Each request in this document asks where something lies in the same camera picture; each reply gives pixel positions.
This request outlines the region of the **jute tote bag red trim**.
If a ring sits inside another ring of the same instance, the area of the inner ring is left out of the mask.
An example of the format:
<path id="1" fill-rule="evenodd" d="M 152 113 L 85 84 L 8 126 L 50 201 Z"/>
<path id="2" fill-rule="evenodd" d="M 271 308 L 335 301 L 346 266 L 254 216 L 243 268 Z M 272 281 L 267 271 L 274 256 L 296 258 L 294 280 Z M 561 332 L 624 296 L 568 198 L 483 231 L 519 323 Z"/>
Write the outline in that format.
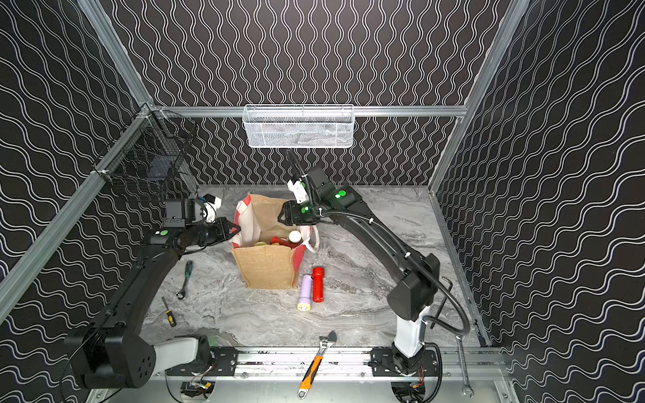
<path id="1" fill-rule="evenodd" d="M 288 290 L 298 286 L 299 269 L 307 251 L 316 253 L 320 236 L 315 226 L 286 226 L 278 222 L 284 199 L 256 194 L 240 201 L 234 223 L 241 232 L 231 239 L 233 257 L 250 289 Z M 290 231 L 298 230 L 302 242 L 293 248 L 271 245 L 273 237 L 288 240 Z M 258 242 L 266 246 L 255 247 Z"/>

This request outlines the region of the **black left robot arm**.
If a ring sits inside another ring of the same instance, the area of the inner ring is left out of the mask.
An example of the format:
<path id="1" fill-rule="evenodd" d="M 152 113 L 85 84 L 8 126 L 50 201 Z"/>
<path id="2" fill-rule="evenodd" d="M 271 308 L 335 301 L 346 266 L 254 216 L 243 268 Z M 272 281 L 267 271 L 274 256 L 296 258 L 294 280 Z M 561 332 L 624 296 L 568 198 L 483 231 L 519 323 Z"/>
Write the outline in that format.
<path id="1" fill-rule="evenodd" d="M 140 336 L 146 313 L 162 282 L 186 251 L 227 242 L 240 226 L 217 214 L 213 195 L 169 199 L 162 225 L 147 235 L 136 262 L 107 306 L 82 327 L 70 331 L 64 346 L 75 382 L 85 389 L 143 386 L 160 362 Z"/>

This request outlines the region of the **red flashlight front row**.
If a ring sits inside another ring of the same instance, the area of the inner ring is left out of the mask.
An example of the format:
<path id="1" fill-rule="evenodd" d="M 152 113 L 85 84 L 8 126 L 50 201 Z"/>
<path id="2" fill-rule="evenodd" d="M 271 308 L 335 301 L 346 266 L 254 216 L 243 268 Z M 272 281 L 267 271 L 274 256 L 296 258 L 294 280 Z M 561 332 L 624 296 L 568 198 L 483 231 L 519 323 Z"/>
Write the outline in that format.
<path id="1" fill-rule="evenodd" d="M 313 279 L 313 301 L 316 303 L 324 302 L 324 278 L 325 278 L 324 268 L 315 267 L 312 271 L 312 279 Z"/>

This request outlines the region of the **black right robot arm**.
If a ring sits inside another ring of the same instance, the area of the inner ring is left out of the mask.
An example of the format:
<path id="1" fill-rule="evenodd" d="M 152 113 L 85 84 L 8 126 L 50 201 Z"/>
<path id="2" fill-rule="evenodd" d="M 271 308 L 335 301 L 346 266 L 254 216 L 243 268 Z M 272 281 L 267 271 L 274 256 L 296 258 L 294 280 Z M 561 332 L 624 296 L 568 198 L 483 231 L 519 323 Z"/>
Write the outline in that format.
<path id="1" fill-rule="evenodd" d="M 470 321 L 457 298 L 441 283 L 438 258 L 433 254 L 422 255 L 399 238 L 352 186 L 334 184 L 320 167 L 307 171 L 299 166 L 288 186 L 295 198 L 283 203 L 278 215 L 280 223 L 315 226 L 328 218 L 355 236 L 393 278 L 395 286 L 386 300 L 397 316 L 396 337 L 391 347 L 396 370 L 413 374 L 420 368 L 429 322 L 455 336 L 468 335 Z M 455 308 L 460 327 L 428 314 L 439 292 Z"/>

